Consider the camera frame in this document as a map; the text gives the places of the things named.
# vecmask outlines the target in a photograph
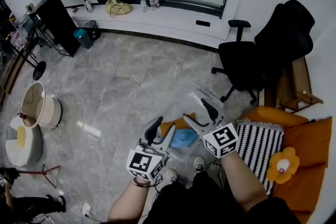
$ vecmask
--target office chair armrest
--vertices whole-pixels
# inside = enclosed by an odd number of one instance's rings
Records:
[[[229,20],[228,23],[230,27],[251,27],[251,24],[246,20]]]
[[[228,23],[230,27],[238,27],[236,41],[241,41],[244,27],[251,27],[251,24],[245,20],[230,20]]]

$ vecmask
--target black and white striped pillow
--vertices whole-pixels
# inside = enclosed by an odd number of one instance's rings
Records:
[[[269,160],[282,151],[284,130],[280,125],[242,120],[238,122],[238,153],[246,165],[259,178],[269,195],[273,183],[266,178]]]

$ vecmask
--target yellow bag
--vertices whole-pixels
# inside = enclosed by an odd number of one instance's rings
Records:
[[[118,0],[107,0],[105,4],[105,12],[114,18],[117,15],[126,14],[132,11],[132,6],[122,3]]]

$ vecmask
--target person's leg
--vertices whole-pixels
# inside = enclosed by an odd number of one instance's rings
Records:
[[[50,198],[13,198],[13,211],[21,221],[31,221],[34,217],[40,214],[64,212],[65,204]]]
[[[225,197],[223,190],[205,171],[205,161],[197,157],[194,161],[195,177],[193,186],[188,190],[193,207],[198,207],[195,219],[206,223],[225,222]]]
[[[161,189],[144,224],[184,222],[187,190],[174,170],[167,169],[165,175],[170,184]]]

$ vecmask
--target black pants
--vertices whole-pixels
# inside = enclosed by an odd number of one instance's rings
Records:
[[[13,198],[13,215],[17,220],[31,221],[39,214],[61,212],[63,205],[48,198],[23,197]]]
[[[178,181],[163,187],[144,224],[228,223],[225,216],[237,220],[243,212],[230,190],[224,195],[207,172],[200,172],[188,190]]]

